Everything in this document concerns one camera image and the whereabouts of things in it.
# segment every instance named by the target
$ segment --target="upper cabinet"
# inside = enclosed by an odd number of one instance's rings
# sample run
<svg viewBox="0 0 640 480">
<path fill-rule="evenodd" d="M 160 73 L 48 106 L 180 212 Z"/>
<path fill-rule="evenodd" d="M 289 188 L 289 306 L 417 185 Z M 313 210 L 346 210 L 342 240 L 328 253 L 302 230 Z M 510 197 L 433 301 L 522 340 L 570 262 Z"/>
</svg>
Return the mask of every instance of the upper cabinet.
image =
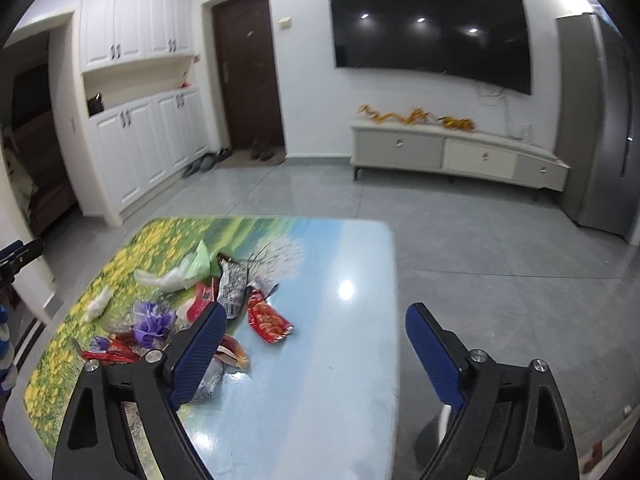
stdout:
<svg viewBox="0 0 640 480">
<path fill-rule="evenodd" d="M 119 63 L 188 55 L 190 0 L 82 0 L 82 72 Z"/>
</svg>

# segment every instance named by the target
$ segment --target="door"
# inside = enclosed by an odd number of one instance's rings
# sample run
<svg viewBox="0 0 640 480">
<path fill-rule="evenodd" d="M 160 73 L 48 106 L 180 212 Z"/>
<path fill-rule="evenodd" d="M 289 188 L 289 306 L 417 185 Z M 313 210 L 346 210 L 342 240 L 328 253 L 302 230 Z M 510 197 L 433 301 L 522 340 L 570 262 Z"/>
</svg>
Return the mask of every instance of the door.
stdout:
<svg viewBox="0 0 640 480">
<path fill-rule="evenodd" d="M 92 70 L 113 63 L 115 0 L 82 0 L 81 59 L 82 70 Z"/>
<path fill-rule="evenodd" d="M 116 58 L 120 62 L 145 56 L 144 7 L 144 0 L 115 0 Z"/>
<path fill-rule="evenodd" d="M 142 176 L 144 186 L 151 189 L 167 177 L 166 162 L 160 149 L 164 140 L 158 139 L 158 129 L 154 124 L 151 101 L 137 102 L 127 106 L 127 140 L 135 142 L 142 156 Z"/>
<path fill-rule="evenodd" d="M 169 171 L 175 173 L 187 164 L 191 155 L 189 135 L 178 110 L 180 98 L 177 93 L 168 94 L 159 97 L 156 102 L 162 123 L 161 131 L 166 140 Z"/>
<path fill-rule="evenodd" d="M 284 146 L 269 0 L 232 0 L 213 9 L 218 70 L 234 148 L 254 139 Z"/>
<path fill-rule="evenodd" d="M 190 0 L 168 0 L 171 3 L 174 52 L 186 54 L 191 51 Z"/>
<path fill-rule="evenodd" d="M 209 148 L 209 139 L 202 117 L 202 107 L 200 105 L 200 95 L 196 89 L 187 90 L 180 93 L 182 95 L 182 105 L 180 112 L 187 123 L 187 128 L 191 137 L 192 154 L 201 156 Z"/>
<path fill-rule="evenodd" d="M 122 211 L 143 193 L 143 185 L 137 171 L 140 161 L 126 141 L 126 116 L 116 108 L 113 113 L 95 123 L 98 159 L 113 199 Z"/>
<path fill-rule="evenodd" d="M 166 12 L 166 0 L 148 0 L 149 56 L 169 54 L 172 20 Z"/>
</svg>

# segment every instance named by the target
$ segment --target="yellow dragon decoration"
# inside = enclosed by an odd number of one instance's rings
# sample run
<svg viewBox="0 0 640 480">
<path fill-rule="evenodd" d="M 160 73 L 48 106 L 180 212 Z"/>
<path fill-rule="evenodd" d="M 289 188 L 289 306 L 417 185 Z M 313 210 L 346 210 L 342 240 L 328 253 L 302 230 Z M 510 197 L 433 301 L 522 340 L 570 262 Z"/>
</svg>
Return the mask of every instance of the yellow dragon decoration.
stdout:
<svg viewBox="0 0 640 480">
<path fill-rule="evenodd" d="M 362 105 L 358 108 L 359 114 L 367 114 L 371 120 L 377 124 L 385 122 L 387 119 L 395 118 L 402 124 L 428 123 L 430 121 L 441 122 L 447 130 L 464 130 L 466 132 L 474 132 L 476 124 L 471 119 L 457 119 L 455 117 L 444 116 L 438 118 L 431 112 L 426 112 L 422 108 L 412 108 L 408 117 L 403 117 L 395 112 L 381 115 L 379 111 L 374 110 L 369 105 Z"/>
</svg>

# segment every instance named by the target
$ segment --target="refrigerator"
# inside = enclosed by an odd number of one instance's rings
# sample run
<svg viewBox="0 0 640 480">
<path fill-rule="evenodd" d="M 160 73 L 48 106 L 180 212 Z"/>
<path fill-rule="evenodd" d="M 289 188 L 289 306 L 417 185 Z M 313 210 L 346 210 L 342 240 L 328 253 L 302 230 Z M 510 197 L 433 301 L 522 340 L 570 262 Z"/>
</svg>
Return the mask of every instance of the refrigerator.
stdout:
<svg viewBox="0 0 640 480">
<path fill-rule="evenodd" d="M 595 14 L 558 18 L 556 155 L 569 171 L 559 205 L 578 225 L 631 236 L 640 200 L 640 70 Z"/>
</svg>

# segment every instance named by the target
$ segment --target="black flat-screen tv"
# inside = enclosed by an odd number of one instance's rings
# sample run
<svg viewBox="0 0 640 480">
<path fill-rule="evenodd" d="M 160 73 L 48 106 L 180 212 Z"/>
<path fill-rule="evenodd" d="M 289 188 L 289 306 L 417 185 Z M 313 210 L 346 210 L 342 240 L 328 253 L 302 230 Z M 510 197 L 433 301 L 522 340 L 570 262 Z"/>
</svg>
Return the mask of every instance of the black flat-screen tv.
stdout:
<svg viewBox="0 0 640 480">
<path fill-rule="evenodd" d="M 425 70 L 531 94 L 522 0 L 331 0 L 337 67 Z"/>
</svg>

